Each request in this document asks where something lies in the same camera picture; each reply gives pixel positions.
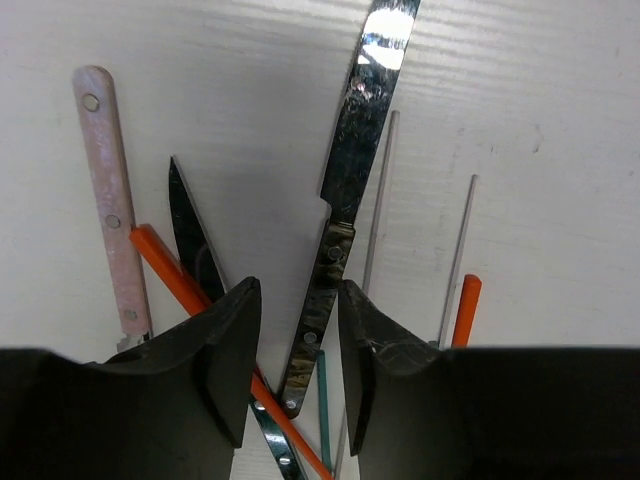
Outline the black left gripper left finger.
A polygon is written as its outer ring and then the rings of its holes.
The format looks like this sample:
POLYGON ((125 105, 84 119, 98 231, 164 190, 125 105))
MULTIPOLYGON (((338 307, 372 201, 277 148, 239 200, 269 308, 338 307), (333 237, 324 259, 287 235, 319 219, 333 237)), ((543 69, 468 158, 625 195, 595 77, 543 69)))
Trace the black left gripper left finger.
POLYGON ((226 479, 242 445, 261 323, 248 277, 105 363, 1 353, 5 479, 226 479))

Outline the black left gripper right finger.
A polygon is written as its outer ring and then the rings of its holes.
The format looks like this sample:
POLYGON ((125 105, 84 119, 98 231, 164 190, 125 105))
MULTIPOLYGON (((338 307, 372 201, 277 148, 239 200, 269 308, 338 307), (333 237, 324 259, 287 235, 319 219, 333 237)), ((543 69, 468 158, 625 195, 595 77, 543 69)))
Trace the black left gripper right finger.
POLYGON ((635 479, 635 348, 440 350, 342 282, 349 447, 364 479, 635 479))

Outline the green handle knife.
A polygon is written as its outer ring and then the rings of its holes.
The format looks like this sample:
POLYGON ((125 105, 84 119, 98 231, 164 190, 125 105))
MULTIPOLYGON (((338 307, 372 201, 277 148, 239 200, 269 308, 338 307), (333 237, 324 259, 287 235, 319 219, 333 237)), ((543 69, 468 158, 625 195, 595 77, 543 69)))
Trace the green handle knife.
MULTIPOLYGON (((186 180, 175 155, 168 171, 169 205, 180 263, 210 302, 221 299, 226 288, 216 265, 215 252, 201 225, 186 180)), ((251 396, 250 408, 283 479, 307 479, 298 454, 264 405, 251 396)))

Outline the pink handle knife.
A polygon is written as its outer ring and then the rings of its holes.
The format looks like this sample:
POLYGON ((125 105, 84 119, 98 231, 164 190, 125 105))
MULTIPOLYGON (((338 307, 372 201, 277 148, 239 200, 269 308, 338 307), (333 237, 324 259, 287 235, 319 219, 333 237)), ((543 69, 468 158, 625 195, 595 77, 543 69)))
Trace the pink handle knife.
POLYGON ((135 216, 114 80, 103 67, 77 68, 72 85, 114 297, 123 352, 153 335, 141 258, 129 236, 135 216))

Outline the dark marbled handle knife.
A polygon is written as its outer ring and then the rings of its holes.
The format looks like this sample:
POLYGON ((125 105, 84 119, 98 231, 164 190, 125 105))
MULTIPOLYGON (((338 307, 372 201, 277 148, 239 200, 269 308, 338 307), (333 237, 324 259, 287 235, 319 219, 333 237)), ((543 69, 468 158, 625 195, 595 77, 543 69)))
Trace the dark marbled handle knife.
POLYGON ((416 0, 373 2, 354 50, 319 193, 329 215, 278 393, 290 419, 307 394, 419 7, 416 0))

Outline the teal chopstick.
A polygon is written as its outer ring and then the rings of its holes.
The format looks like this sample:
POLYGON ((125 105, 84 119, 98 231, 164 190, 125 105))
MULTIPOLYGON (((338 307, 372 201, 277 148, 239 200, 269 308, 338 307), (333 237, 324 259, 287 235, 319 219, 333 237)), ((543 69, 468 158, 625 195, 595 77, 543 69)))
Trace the teal chopstick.
POLYGON ((317 355, 317 386, 319 405, 319 429, 321 442, 321 459, 329 472, 332 471, 331 436, 329 423, 329 400, 326 357, 323 350, 317 355))

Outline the orange chopstick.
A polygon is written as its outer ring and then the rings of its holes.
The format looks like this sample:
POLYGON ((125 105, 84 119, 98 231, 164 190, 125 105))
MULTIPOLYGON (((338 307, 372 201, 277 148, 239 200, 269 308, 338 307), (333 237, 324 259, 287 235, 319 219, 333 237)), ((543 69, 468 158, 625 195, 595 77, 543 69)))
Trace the orange chopstick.
POLYGON ((451 342, 453 348, 468 345, 481 290, 482 281, 477 275, 467 274, 464 277, 451 342))
MULTIPOLYGON (((212 302, 196 285, 187 270, 173 257, 150 225, 134 228, 129 238, 175 299, 191 316, 203 312, 212 305, 212 302)), ((330 471, 279 407, 257 371, 258 369, 255 368, 251 382, 251 394, 262 404, 271 419, 280 427, 285 438, 293 444, 320 478, 330 480, 332 478, 330 471)))

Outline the white chopstick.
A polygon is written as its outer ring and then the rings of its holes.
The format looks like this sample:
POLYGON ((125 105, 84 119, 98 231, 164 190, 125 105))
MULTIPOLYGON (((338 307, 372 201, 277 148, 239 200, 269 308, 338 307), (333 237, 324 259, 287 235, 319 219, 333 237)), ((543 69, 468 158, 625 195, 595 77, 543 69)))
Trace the white chopstick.
POLYGON ((471 213, 473 209, 474 195, 476 191, 477 182, 479 179, 478 174, 473 174, 470 179, 468 194, 464 206, 463 216, 461 220, 459 234, 456 240, 456 246, 454 250, 452 268, 449 275, 445 304, 441 317, 441 324, 438 334, 438 347, 443 349, 446 346, 449 325, 451 322, 451 315, 453 310, 453 302, 455 298, 455 292, 457 287, 457 281, 459 277, 460 266, 464 253, 464 246, 466 241, 466 235, 470 223, 471 213))
POLYGON ((380 177, 376 191, 376 201, 372 216, 370 235, 368 241, 367 255, 363 273, 363 291, 370 295, 376 283, 376 262, 381 250, 386 233, 384 226, 386 222, 389 198, 387 189, 391 184, 391 176, 394 166, 396 142, 401 114, 398 110, 393 110, 389 118, 387 139, 384 147, 380 177))

